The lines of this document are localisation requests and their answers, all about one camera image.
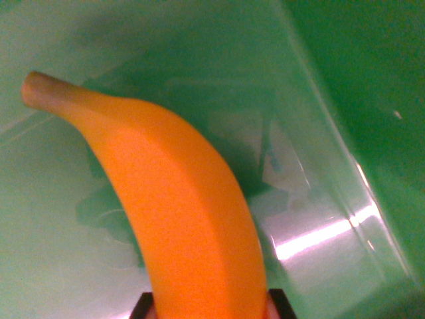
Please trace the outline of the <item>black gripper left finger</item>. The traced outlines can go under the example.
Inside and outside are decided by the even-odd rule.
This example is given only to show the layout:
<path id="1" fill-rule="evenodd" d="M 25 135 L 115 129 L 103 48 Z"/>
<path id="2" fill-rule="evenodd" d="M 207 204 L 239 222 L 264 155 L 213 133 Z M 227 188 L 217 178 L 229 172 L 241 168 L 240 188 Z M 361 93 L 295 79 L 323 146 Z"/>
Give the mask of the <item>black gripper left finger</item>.
<path id="1" fill-rule="evenodd" d="M 153 293 L 144 292 L 137 301 L 129 319 L 156 319 L 157 314 L 154 305 Z"/>

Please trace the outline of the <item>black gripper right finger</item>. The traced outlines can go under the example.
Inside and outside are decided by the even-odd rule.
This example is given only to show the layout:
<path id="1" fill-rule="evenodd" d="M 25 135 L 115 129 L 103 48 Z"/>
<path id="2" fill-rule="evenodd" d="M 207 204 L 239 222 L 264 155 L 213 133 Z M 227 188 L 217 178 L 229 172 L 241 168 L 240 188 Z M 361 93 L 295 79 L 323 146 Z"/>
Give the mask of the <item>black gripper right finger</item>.
<path id="1" fill-rule="evenodd" d="M 269 289 L 264 317 L 267 319 L 297 319 L 297 316 L 282 289 Z"/>

